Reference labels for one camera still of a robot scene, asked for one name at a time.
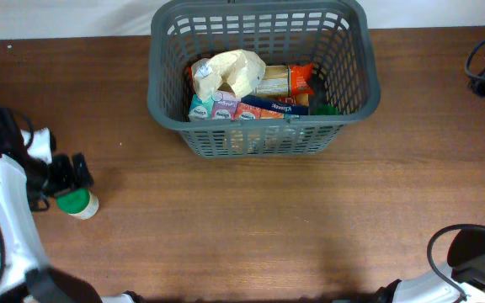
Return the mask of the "green lidded jar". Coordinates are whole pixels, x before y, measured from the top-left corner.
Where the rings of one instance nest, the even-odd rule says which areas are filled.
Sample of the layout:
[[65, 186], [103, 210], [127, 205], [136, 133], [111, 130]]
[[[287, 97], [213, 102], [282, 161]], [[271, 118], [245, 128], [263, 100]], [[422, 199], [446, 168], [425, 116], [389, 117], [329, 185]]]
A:
[[56, 198], [57, 206], [65, 213], [87, 220], [99, 210], [98, 198], [88, 189], [77, 189]]

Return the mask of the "blue tissue multipack box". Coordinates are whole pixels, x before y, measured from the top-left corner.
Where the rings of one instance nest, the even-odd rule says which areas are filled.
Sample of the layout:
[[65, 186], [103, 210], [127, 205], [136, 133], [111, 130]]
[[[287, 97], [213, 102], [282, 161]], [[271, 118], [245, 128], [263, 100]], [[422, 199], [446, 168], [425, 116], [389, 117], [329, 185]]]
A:
[[289, 115], [241, 104], [233, 93], [216, 91], [205, 101], [195, 94], [189, 107], [188, 117], [191, 122], [195, 122], [201, 120], [279, 120], [286, 119]]

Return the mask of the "beige food pouch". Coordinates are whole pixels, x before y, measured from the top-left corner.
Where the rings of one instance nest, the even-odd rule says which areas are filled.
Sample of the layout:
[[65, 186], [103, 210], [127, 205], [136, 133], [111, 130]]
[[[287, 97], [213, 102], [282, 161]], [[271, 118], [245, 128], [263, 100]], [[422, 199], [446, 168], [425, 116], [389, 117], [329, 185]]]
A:
[[242, 98], [262, 82], [265, 69], [265, 62], [253, 51], [225, 51], [192, 65], [193, 87], [202, 100], [223, 87], [227, 87], [236, 98]]

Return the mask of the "orange ended biscuit packet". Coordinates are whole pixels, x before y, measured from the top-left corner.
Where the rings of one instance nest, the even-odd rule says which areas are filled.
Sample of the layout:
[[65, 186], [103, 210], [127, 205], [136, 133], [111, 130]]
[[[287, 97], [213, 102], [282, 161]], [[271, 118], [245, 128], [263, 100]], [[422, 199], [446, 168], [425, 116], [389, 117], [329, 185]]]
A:
[[305, 66], [266, 66], [262, 81], [251, 95], [262, 98], [293, 97], [299, 94], [313, 95], [309, 85], [313, 64]]

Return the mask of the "orange coffee sachet bag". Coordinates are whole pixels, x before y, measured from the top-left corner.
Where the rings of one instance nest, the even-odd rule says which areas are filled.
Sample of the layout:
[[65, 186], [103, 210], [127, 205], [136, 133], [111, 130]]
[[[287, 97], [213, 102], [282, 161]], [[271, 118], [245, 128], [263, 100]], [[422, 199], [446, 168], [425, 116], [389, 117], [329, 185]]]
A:
[[305, 107], [310, 106], [309, 95], [307, 93], [301, 93], [290, 97], [277, 98], [277, 101], [284, 104], [290, 104], [290, 105], [305, 106]]

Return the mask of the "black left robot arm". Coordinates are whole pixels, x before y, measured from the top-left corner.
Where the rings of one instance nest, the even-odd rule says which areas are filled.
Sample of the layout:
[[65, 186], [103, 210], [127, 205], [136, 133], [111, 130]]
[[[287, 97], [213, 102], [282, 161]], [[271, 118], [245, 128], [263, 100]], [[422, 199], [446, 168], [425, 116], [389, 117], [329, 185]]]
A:
[[56, 139], [44, 128], [21, 130], [20, 113], [0, 107], [0, 302], [141, 302], [132, 291], [99, 295], [88, 282], [52, 266], [33, 214], [55, 199], [81, 220], [99, 209], [83, 154], [56, 154]]

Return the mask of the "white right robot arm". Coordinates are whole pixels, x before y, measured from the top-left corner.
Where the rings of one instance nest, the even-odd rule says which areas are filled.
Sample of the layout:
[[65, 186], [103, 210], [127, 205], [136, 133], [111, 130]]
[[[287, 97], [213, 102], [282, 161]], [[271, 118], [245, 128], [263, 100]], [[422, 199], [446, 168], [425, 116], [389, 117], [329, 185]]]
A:
[[[457, 231], [447, 260], [437, 265], [433, 247], [437, 239]], [[485, 302], [485, 226], [457, 224], [437, 231], [429, 240], [426, 255], [430, 271], [415, 279], [396, 280], [380, 288], [372, 302], [449, 303]]]

